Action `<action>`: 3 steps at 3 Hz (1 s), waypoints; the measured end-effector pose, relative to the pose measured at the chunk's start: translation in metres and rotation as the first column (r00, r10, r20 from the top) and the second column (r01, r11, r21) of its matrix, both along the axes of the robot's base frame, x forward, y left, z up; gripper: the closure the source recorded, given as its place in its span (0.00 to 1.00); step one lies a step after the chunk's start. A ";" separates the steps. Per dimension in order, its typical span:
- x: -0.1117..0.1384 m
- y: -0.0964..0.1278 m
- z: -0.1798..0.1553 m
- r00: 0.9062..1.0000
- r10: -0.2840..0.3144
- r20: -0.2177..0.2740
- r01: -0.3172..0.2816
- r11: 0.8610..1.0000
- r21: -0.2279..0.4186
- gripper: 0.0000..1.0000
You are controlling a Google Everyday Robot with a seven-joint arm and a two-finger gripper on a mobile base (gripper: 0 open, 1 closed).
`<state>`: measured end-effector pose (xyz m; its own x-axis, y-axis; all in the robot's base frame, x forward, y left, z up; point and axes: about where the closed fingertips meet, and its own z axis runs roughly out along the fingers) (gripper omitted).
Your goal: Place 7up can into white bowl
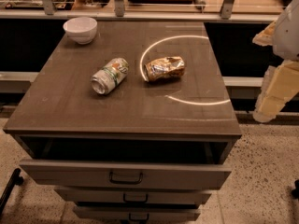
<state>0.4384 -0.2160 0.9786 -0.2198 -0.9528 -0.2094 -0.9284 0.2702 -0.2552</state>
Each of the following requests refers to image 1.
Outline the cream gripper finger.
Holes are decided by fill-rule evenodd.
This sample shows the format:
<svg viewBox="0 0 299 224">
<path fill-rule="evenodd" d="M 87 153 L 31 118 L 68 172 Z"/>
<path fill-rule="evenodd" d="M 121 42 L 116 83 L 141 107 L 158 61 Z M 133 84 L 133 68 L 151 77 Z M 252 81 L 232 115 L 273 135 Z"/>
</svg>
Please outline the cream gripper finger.
<svg viewBox="0 0 299 224">
<path fill-rule="evenodd" d="M 299 62 L 283 61 L 266 70 L 253 112 L 261 123 L 269 122 L 299 92 Z"/>
<path fill-rule="evenodd" d="M 252 42 L 259 46 L 271 46 L 272 36 L 274 34 L 276 27 L 276 22 L 272 21 L 269 25 L 267 25 L 260 33 L 253 37 Z"/>
</svg>

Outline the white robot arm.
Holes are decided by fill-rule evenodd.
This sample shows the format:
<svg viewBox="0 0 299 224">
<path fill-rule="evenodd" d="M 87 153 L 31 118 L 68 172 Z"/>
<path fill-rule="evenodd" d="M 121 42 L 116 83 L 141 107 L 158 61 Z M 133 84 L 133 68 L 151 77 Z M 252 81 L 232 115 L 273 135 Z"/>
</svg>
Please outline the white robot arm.
<svg viewBox="0 0 299 224">
<path fill-rule="evenodd" d="M 271 46 L 283 59 L 266 70 L 253 118 L 269 122 L 299 92 L 299 0 L 292 0 L 276 21 L 254 36 L 252 42 Z"/>
</svg>

